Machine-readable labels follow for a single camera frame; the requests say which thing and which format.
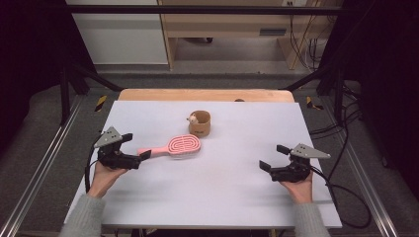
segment white cabinet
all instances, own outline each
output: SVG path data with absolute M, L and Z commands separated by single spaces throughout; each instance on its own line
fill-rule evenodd
M 155 0 L 66 0 L 68 5 L 157 5 Z M 158 14 L 73 14 L 95 65 L 168 64 Z

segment hand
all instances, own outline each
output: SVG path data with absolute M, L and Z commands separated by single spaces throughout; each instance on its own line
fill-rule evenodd
M 96 162 L 95 176 L 87 195 L 92 198 L 102 198 L 117 178 L 126 172 L 126 169 L 112 170 L 103 166 L 101 162 Z
M 296 204 L 312 203 L 312 183 L 313 183 L 313 172 L 311 171 L 308 177 L 304 181 L 296 183 L 292 182 L 280 182 L 289 191 L 293 202 Z

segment cup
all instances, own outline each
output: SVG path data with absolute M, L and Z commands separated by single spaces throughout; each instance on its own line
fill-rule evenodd
M 195 115 L 198 123 L 189 124 L 189 133 L 197 137 L 203 137 L 210 134 L 210 113 L 206 111 L 194 111 L 190 116 Z

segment hairbrush handle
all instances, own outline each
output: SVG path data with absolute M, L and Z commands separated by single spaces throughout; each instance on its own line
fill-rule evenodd
M 169 153 L 169 149 L 167 146 L 163 146 L 163 147 L 152 147 L 152 148 L 139 148 L 136 150 L 136 154 L 141 154 L 143 152 L 146 152 L 148 150 L 151 150 L 151 155 L 150 156 L 157 156 L 160 154 L 167 154 Z

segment metal bracket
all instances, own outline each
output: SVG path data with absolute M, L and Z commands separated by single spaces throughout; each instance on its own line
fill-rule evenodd
M 302 143 L 300 143 L 293 150 L 291 150 L 291 155 L 298 156 L 301 158 L 307 158 L 307 159 L 311 159 L 311 158 L 328 159 L 331 157 L 330 154 L 321 152 L 319 150 L 316 150 Z
M 102 146 L 106 146 L 112 143 L 115 143 L 117 141 L 123 140 L 123 137 L 120 135 L 117 130 L 111 126 L 108 128 L 108 130 L 99 138 L 99 140 L 95 144 L 95 148 L 99 148 Z

